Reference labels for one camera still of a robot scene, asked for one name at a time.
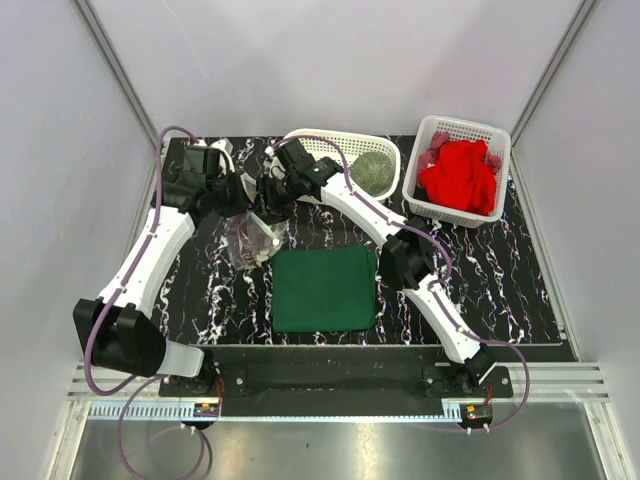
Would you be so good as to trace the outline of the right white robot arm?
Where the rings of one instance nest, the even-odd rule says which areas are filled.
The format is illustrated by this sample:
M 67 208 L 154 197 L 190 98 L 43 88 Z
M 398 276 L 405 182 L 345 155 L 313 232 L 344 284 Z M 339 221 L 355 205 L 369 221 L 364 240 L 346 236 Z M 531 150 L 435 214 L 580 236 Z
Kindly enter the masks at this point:
M 402 292 L 427 320 L 448 360 L 458 368 L 454 384 L 466 396 L 476 396 L 490 383 L 496 360 L 487 340 L 480 339 L 446 297 L 431 249 L 442 246 L 424 223 L 388 209 L 359 187 L 343 151 L 335 142 L 314 135 L 294 135 L 265 149 L 282 169 L 280 177 L 258 181 L 259 201 L 268 213 L 310 196 L 339 211 L 380 248 L 378 271 L 389 287 Z

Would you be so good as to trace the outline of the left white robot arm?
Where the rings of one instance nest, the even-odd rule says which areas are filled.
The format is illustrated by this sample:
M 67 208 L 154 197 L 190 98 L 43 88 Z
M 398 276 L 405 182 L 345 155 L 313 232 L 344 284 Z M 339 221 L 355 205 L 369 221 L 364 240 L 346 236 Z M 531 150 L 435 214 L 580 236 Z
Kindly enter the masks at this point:
M 120 390 L 99 387 L 94 367 L 125 373 L 130 380 L 181 377 L 196 396 L 214 388 L 216 372 L 204 364 L 204 351 L 166 339 L 151 318 L 169 268 L 200 222 L 211 213 L 233 216 L 246 205 L 231 153 L 227 139 L 188 145 L 176 180 L 159 183 L 145 226 L 114 278 L 96 299 L 76 303 L 72 317 L 93 393 Z

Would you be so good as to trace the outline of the red cloth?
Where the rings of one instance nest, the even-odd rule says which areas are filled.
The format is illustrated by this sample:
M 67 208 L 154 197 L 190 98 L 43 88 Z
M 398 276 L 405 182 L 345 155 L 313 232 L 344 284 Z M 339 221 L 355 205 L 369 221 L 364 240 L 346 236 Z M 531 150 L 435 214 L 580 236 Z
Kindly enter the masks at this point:
M 440 149 L 432 168 L 418 172 L 417 184 L 430 203 L 489 216 L 497 193 L 496 174 L 481 162 L 478 153 L 451 144 Z

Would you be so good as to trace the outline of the white oval perforated basket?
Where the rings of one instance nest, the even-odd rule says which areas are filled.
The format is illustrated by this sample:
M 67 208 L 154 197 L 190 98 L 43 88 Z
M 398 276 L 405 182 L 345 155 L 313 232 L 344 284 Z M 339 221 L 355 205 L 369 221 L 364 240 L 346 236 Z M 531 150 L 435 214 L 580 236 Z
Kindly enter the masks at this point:
M 323 130 L 313 128 L 296 129 L 285 135 L 286 139 L 305 136 L 301 139 L 302 145 L 315 158 L 329 157 L 341 164 L 341 158 L 337 150 L 325 141 L 317 140 L 317 137 L 325 138 L 336 145 L 344 153 L 349 166 L 363 154 L 375 152 L 381 154 L 391 165 L 393 176 L 386 182 L 385 188 L 374 199 L 379 203 L 386 201 L 395 191 L 400 179 L 401 154 L 398 147 L 390 140 L 359 133 L 344 131 Z

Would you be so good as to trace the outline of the pink cloth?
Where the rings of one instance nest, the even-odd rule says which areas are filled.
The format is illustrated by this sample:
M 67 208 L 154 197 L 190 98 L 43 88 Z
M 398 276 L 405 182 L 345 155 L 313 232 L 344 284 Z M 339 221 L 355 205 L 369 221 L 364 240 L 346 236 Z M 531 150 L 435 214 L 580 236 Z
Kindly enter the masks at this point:
M 492 154 L 484 140 L 452 140 L 449 133 L 436 132 L 432 136 L 427 150 L 418 157 L 418 172 L 422 173 L 424 170 L 432 168 L 438 160 L 440 149 L 445 145 L 451 144 L 464 146 L 467 149 L 471 149 L 472 153 L 478 153 L 481 162 L 488 166 L 493 174 L 496 174 L 502 166 L 501 157 Z

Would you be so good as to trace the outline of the green fake melon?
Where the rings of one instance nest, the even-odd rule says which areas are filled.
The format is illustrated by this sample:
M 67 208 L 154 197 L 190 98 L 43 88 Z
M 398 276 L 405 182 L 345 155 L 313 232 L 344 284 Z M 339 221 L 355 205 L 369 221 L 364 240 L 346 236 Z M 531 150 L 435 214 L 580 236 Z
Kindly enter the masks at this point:
M 373 197 L 384 194 L 392 185 L 394 166 L 381 152 L 361 154 L 349 167 L 352 180 Z

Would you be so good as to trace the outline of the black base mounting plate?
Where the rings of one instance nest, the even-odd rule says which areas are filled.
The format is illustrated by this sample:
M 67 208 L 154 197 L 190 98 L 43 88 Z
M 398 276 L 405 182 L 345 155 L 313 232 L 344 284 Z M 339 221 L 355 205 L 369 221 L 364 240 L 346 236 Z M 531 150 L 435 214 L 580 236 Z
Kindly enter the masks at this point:
M 444 402 L 511 400 L 509 371 L 481 384 L 473 372 L 427 346 L 208 347 L 203 374 L 170 379 L 162 397 L 222 395 L 222 417 L 339 418 L 441 415 Z

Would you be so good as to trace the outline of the clear zip top bag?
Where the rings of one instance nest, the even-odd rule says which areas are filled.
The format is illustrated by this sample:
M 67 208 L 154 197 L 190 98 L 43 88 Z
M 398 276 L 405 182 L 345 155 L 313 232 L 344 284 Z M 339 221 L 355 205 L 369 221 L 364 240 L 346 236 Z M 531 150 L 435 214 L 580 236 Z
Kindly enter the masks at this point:
M 267 263 L 283 246 L 284 236 L 288 229 L 288 221 L 283 221 L 274 224 L 267 224 L 262 221 L 255 213 L 252 213 L 256 217 L 257 226 L 250 231 L 254 245 L 258 250 L 258 259 L 263 260 L 263 264 Z

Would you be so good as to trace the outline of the red fake grape bunch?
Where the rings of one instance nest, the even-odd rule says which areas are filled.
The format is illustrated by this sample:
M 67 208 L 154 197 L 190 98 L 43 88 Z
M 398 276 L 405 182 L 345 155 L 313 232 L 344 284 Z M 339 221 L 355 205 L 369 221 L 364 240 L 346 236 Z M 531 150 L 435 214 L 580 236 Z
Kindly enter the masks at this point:
M 230 260 L 236 269 L 262 266 L 263 260 L 258 259 L 258 250 L 250 235 L 250 231 L 256 226 L 256 217 L 252 213 L 237 215 L 227 221 L 227 247 Z

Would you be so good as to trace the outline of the white rectangular perforated basket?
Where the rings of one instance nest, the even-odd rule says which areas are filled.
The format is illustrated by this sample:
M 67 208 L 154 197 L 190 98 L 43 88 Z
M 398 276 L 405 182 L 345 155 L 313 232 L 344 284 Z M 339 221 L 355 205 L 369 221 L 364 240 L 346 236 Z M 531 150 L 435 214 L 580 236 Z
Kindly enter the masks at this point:
M 510 135 L 488 125 L 429 115 L 420 123 L 403 181 L 412 213 L 477 228 L 502 216 Z

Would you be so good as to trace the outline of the folded green cloth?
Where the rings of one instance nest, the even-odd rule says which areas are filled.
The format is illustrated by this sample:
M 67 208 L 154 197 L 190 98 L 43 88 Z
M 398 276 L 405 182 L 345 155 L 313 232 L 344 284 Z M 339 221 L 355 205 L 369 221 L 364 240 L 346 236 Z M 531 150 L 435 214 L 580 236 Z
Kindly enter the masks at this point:
M 377 256 L 364 246 L 293 250 L 272 259 L 278 333 L 367 330 L 376 315 Z

